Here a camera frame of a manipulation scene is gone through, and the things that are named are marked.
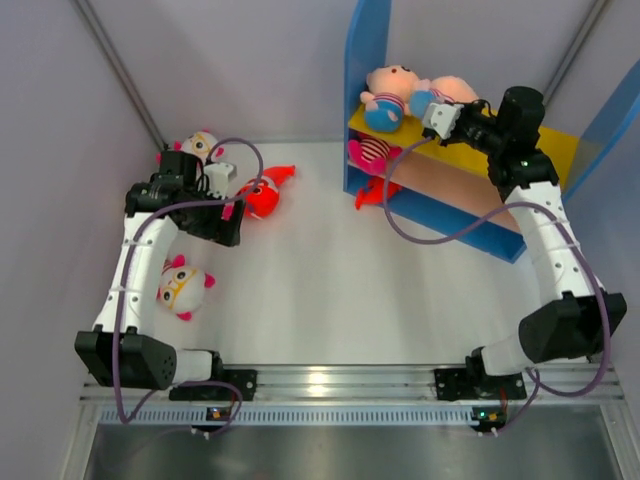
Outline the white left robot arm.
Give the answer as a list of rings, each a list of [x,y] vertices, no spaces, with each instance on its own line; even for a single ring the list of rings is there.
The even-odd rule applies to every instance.
[[[236,167],[180,150],[160,154],[156,173],[125,196],[124,236],[107,298],[93,326],[74,348],[103,387],[165,390],[191,382],[204,399],[226,386],[218,353],[183,350],[155,336],[159,305],[181,317],[197,307],[211,276],[169,250],[179,233],[234,247],[240,242],[244,201],[226,196]]]

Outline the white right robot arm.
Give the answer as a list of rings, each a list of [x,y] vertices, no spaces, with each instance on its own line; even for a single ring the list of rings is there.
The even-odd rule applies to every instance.
[[[566,216],[559,176],[538,146],[544,117],[535,89],[509,88],[495,115],[481,101],[446,102],[425,117],[444,145],[464,143],[486,155],[488,176],[516,221],[531,256],[540,307],[515,334],[473,352],[468,388],[491,396],[503,375],[551,360],[604,354],[627,311],[620,293],[609,293],[582,255]]]

